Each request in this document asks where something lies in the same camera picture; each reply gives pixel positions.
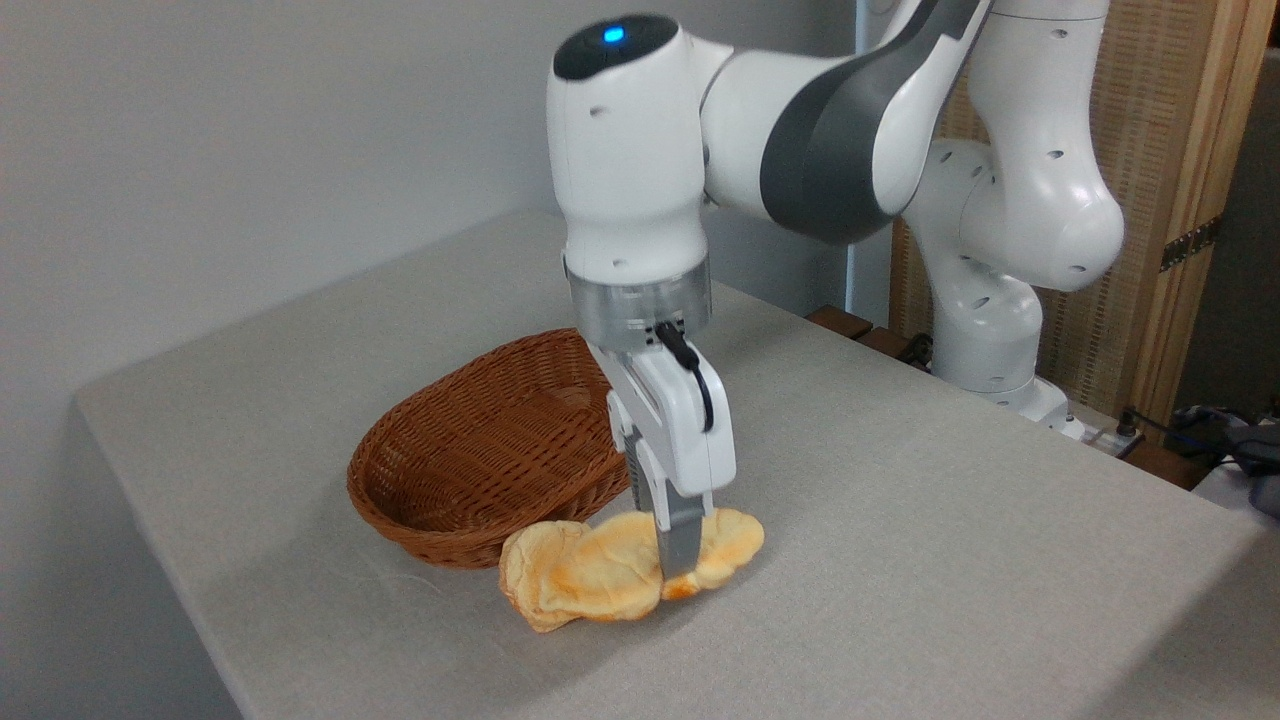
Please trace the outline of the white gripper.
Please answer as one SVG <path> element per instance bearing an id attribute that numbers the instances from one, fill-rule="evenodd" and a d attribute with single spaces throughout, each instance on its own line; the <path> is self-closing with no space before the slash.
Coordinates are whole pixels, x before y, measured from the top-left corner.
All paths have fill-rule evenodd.
<path id="1" fill-rule="evenodd" d="M 635 509 L 654 516 L 664 580 L 696 568 L 708 492 L 732 483 L 737 471 L 724 386 L 701 351 L 690 347 L 701 386 L 667 348 L 616 354 L 588 345 L 611 383 L 611 429 L 623 450 Z M 650 486 L 637 452 L 641 438 L 658 464 Z"/>

